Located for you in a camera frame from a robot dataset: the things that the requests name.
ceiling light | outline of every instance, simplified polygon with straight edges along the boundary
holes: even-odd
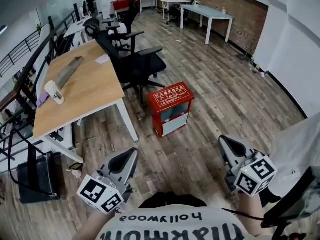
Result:
[[[0,35],[2,35],[6,30],[7,30],[8,26],[3,25],[0,27]]]

wooden tabletop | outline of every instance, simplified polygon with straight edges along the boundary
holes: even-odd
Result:
[[[125,96],[111,60],[103,64],[96,62],[104,54],[103,49],[93,40],[51,61],[44,85],[54,80],[75,57],[83,57],[83,62],[61,90],[64,103],[58,105],[49,97],[36,110],[33,129],[35,138],[71,124],[79,117]]]

desk leg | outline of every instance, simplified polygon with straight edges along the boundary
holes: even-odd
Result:
[[[205,44],[209,44],[209,39],[210,39],[210,33],[211,33],[211,25],[212,25],[212,18],[209,18],[208,21],[208,29],[206,31],[206,38],[205,38]]]
[[[84,44],[84,41],[82,40],[81,32],[79,33],[79,42],[81,46]]]
[[[41,137],[41,139],[43,140],[43,142],[48,143],[50,146],[52,146],[55,151],[60,152],[61,154],[72,159],[73,161],[76,161],[77,163],[84,163],[84,159],[82,157],[78,156],[75,152],[72,152],[66,147],[64,147],[62,144],[60,144],[59,141],[55,141],[48,135]]]
[[[183,8],[181,8],[181,10],[180,10],[180,12],[181,12],[181,18],[180,18],[180,29],[184,29],[184,9]]]
[[[85,31],[83,31],[82,33],[83,33],[83,37],[84,37],[85,42],[88,43],[89,40],[88,40],[87,33]]]
[[[166,5],[168,6],[168,22],[169,22],[169,3],[167,2]]]
[[[162,2],[162,18],[165,19],[165,3]]]
[[[118,99],[116,101],[116,105],[118,106],[118,109],[120,111],[122,119],[123,119],[126,127],[128,128],[129,133],[131,134],[131,137],[132,137],[133,141],[137,142],[139,139],[138,139],[138,136],[136,134],[136,130],[134,128],[134,125],[132,124],[132,122],[130,120],[130,117],[129,117],[128,111],[126,109],[124,100],[122,98]]]
[[[204,16],[200,15],[200,28],[202,27],[202,21],[204,20]]]
[[[80,42],[79,41],[79,35],[78,35],[78,33],[75,33],[73,41],[72,41],[73,47],[77,48],[79,46],[79,42]]]
[[[226,41],[226,42],[228,42],[228,40],[229,40],[229,35],[230,35],[230,31],[231,31],[232,21],[233,21],[233,18],[229,20],[228,31],[226,32],[226,37],[225,37],[225,41]]]

purple cloth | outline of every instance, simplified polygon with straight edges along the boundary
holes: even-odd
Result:
[[[49,94],[46,91],[41,93],[39,99],[36,101],[36,107],[40,108],[48,98],[49,98]]]

cable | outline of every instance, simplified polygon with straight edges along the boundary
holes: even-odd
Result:
[[[48,196],[52,196],[53,193],[48,193],[48,192],[45,192],[45,191],[42,191],[40,189],[33,189],[31,188],[30,186],[28,185],[25,185],[25,184],[22,184],[20,183],[19,181],[17,181],[14,176],[12,175],[12,171],[11,171],[11,152],[12,152],[12,146],[13,146],[13,138],[14,138],[14,133],[18,133],[18,135],[22,138],[22,139],[25,139],[18,131],[16,131],[16,129],[13,129],[11,132],[10,132],[10,135],[9,135],[9,143],[8,143],[8,171],[10,173],[10,177],[12,179],[12,181],[16,184],[18,184],[19,186],[22,186],[26,189],[29,189],[29,190],[32,190],[32,191],[35,191],[35,192],[38,192],[38,193],[41,193],[41,194],[44,194],[44,195],[48,195]],[[26,142],[30,145],[32,145],[36,150],[38,150],[38,148],[36,148],[33,144],[31,144],[29,141],[26,140]]]
[[[250,215],[248,215],[246,213],[243,213],[243,212],[240,212],[240,211],[229,210],[229,209],[224,209],[224,208],[222,208],[222,210],[225,210],[225,211],[227,211],[229,213],[232,213],[232,214],[237,214],[237,215],[240,215],[240,216],[244,216],[244,217],[256,220],[256,221],[263,222],[265,220],[264,218],[253,217],[253,216],[250,216]]]

